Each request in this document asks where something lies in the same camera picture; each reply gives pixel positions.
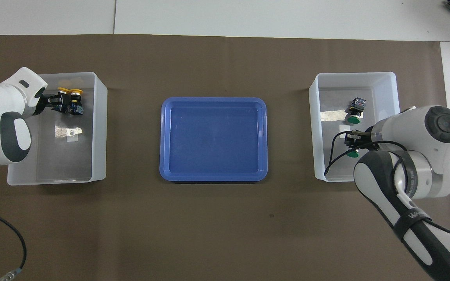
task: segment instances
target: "cable connector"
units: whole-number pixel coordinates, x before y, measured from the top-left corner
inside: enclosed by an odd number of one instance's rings
[[[12,270],[10,272],[8,272],[7,274],[5,274],[3,277],[0,278],[0,281],[10,281],[15,279],[15,276],[17,274],[19,274],[20,272],[22,272],[22,269],[17,268],[16,270]]]

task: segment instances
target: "electrical component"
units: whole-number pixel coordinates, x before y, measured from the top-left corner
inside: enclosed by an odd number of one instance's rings
[[[347,133],[345,135],[345,144],[348,146],[349,149],[356,148],[357,146],[362,146],[363,144],[367,144],[371,142],[370,133],[368,132],[361,132],[359,130],[353,130],[350,133]],[[352,158],[359,157],[359,150],[356,149],[354,151],[351,151],[347,154],[347,156]]]
[[[51,107],[52,110],[69,113],[72,115],[83,115],[84,108],[81,104],[83,91],[81,89],[65,89],[58,88],[57,94],[43,94],[39,99],[36,107],[36,114],[40,114],[46,107]]]
[[[407,150],[402,144],[399,144],[398,142],[393,142],[391,140],[377,140],[375,142],[370,142],[368,144],[363,144],[361,146],[356,146],[355,148],[347,150],[346,152],[338,155],[338,157],[336,157],[334,160],[330,161],[329,164],[327,165],[327,167],[325,168],[324,176],[327,175],[327,173],[329,172],[329,168],[331,168],[331,166],[334,164],[334,162],[338,161],[341,157],[347,155],[348,153],[352,153],[353,151],[356,151],[358,149],[368,148],[368,147],[374,146],[376,144],[393,144],[395,146],[400,147],[401,149],[403,149],[405,151]]]
[[[20,272],[22,272],[22,269],[17,268],[16,270],[12,270],[10,272],[8,272],[7,274],[5,274],[5,276],[0,278],[0,281],[10,281],[15,279],[16,275],[19,274]]]
[[[350,111],[350,116],[347,121],[352,124],[359,124],[361,122],[362,112],[366,107],[366,100],[363,98],[354,98],[348,110]]]

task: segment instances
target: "white floor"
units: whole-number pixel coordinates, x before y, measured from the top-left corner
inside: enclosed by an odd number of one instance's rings
[[[450,12],[443,0],[0,0],[0,34],[179,34],[443,41],[450,107]]]

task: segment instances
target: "black strap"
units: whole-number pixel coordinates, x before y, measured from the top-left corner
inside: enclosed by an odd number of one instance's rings
[[[393,226],[393,232],[402,241],[405,233],[411,228],[413,224],[423,219],[430,219],[430,217],[420,208],[412,208],[400,215],[397,223]]]

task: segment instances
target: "green push button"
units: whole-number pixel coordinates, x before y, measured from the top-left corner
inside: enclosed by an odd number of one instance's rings
[[[358,124],[361,122],[361,120],[355,116],[350,116],[350,117],[348,117],[348,122],[350,122],[352,124]]]
[[[352,158],[359,157],[359,153],[357,151],[352,151],[352,152],[348,153],[347,155]]]

